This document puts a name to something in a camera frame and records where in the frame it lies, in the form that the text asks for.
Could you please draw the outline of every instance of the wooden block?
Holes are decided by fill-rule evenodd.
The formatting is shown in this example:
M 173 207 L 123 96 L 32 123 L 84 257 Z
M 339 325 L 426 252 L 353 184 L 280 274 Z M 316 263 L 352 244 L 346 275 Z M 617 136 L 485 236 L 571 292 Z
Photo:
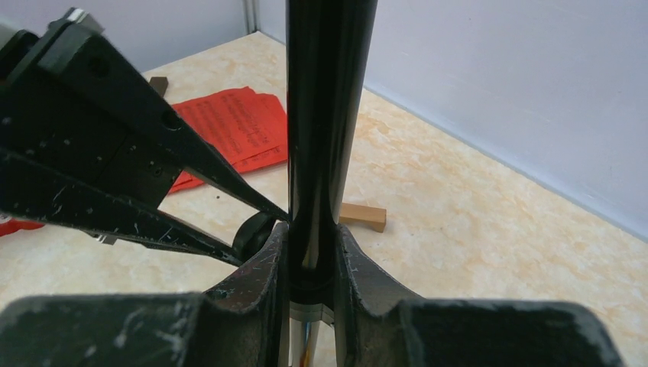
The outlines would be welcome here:
M 384 232 L 387 224 L 387 210 L 371 206 L 342 203 L 340 223 L 364 223 L 376 232 Z

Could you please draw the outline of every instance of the white wall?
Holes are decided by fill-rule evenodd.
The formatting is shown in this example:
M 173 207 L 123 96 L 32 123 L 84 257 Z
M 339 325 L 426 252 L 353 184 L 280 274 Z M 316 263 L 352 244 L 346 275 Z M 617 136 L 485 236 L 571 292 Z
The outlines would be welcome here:
M 0 14 L 42 35 L 71 6 L 89 11 L 140 71 L 247 34 L 242 0 L 2 0 Z
M 258 0 L 285 40 L 285 0 Z M 648 239 L 648 2 L 378 0 L 365 84 Z

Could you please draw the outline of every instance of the beige marble surface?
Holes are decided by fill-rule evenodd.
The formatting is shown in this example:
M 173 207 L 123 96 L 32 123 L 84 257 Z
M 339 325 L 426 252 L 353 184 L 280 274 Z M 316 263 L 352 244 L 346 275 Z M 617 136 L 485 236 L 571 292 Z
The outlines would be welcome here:
M 253 34 L 146 75 L 170 78 L 170 102 L 243 86 L 285 102 L 284 52 Z M 285 165 L 245 178 L 287 207 Z M 423 296 L 575 301 L 603 320 L 628 365 L 648 365 L 648 244 L 370 92 L 345 201 L 387 208 L 385 233 L 352 231 Z M 161 209 L 227 241 L 253 213 L 206 187 L 170 196 Z M 209 258 L 100 245 L 50 226 L 0 238 L 0 308 L 28 294 L 201 291 L 230 271 Z M 317 365 L 335 365 L 334 350 L 323 327 Z

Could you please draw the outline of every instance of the screw hole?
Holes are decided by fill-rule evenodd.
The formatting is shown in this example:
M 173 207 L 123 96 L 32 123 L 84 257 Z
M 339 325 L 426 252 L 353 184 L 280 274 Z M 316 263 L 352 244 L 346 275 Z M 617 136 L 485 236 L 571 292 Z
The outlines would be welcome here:
M 162 125 L 172 132 L 175 132 L 182 127 L 182 119 L 175 113 L 175 111 L 165 111 L 162 114 Z
M 90 57 L 90 60 L 88 60 L 88 70 L 90 70 L 93 76 L 105 78 L 110 73 L 110 66 L 101 57 Z

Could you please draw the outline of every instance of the gray panel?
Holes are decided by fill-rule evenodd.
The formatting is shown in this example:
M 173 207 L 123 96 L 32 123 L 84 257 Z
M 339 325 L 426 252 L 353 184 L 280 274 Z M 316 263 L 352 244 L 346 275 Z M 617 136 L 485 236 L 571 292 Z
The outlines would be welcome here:
M 242 0 L 77 0 L 139 70 L 149 70 L 245 36 Z M 62 0 L 3 0 L 0 14 L 43 34 L 72 6 Z

